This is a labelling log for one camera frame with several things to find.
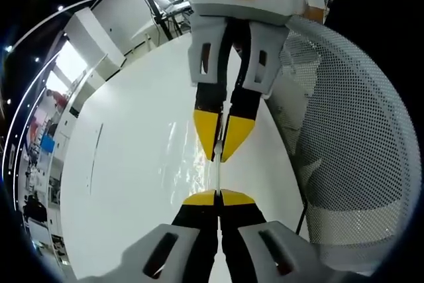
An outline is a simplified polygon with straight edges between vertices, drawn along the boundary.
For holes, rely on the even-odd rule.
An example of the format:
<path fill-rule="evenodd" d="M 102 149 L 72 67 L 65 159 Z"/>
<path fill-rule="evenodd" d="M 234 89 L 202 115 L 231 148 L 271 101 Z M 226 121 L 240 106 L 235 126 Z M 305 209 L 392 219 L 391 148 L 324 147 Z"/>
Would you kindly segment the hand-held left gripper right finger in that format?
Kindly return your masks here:
<path fill-rule="evenodd" d="M 313 246 L 279 221 L 267 221 L 246 194 L 220 191 L 221 229 L 229 235 L 225 252 L 235 270 L 256 282 L 332 282 L 335 271 L 324 265 Z"/>

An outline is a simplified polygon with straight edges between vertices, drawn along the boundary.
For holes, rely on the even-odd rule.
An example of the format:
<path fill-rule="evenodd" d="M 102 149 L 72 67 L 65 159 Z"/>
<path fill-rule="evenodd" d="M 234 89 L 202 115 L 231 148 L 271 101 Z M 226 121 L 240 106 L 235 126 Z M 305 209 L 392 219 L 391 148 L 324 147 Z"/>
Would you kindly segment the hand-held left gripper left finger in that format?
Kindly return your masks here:
<path fill-rule="evenodd" d="M 160 224 L 131 245 L 119 282 L 208 282 L 217 253 L 217 194 L 185 199 L 170 224 Z"/>

